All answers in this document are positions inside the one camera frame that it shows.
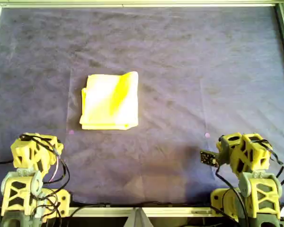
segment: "yellow cloth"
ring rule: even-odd
[[[82,128],[127,130],[137,126],[137,93],[137,72],[89,76],[82,89]]]

